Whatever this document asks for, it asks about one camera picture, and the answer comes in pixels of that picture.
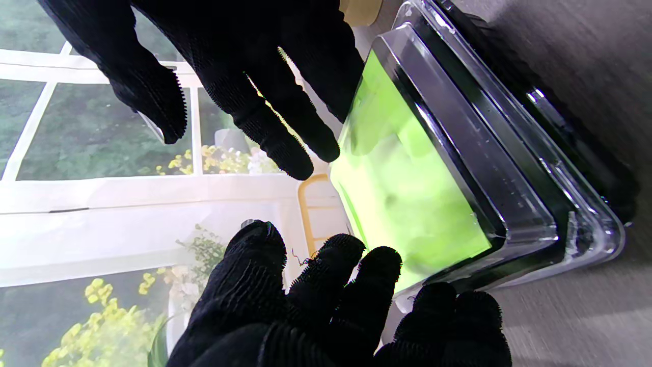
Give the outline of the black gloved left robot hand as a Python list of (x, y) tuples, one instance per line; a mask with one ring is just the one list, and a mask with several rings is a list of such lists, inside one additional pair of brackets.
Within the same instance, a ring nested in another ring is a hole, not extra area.
[(334, 235), (283, 290), (286, 246), (256, 219), (230, 240), (168, 366), (511, 366), (498, 302), (423, 286), (393, 341), (379, 342), (401, 256)]

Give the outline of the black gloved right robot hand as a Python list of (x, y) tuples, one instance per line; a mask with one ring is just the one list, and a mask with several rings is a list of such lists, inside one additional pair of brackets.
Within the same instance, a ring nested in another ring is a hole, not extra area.
[(148, 118), (166, 144), (181, 139), (187, 108), (176, 74), (143, 47), (134, 11), (148, 18), (196, 73), (212, 101), (290, 177), (313, 174), (306, 148), (330, 163), (332, 130), (280, 55), (344, 122), (364, 61), (338, 1), (40, 1), (72, 48), (93, 61), (116, 97)]

